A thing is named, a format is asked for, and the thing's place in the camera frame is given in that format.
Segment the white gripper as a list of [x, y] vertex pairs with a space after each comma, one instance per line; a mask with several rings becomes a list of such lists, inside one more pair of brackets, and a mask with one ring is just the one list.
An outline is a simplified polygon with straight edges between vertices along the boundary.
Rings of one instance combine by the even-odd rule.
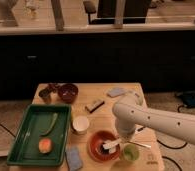
[[[129, 141], [129, 140], [132, 139], [132, 137], [135, 133], [135, 129], [124, 130], [124, 129], [118, 128], [117, 132], [119, 134], [119, 137], [123, 141]], [[121, 139], [106, 142], [106, 143], [103, 144], [103, 148], [104, 149], [109, 149], [109, 154], [113, 154], [113, 153], [116, 152], [116, 145], [118, 145], [122, 141]]]

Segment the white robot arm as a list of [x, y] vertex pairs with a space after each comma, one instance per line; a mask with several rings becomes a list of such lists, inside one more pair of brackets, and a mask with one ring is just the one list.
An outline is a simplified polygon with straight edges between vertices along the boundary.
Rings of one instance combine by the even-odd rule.
[[152, 109], [143, 103], [139, 93], [130, 91], [113, 104], [115, 128], [121, 140], [130, 140], [136, 125], [142, 125], [195, 145], [195, 115]]

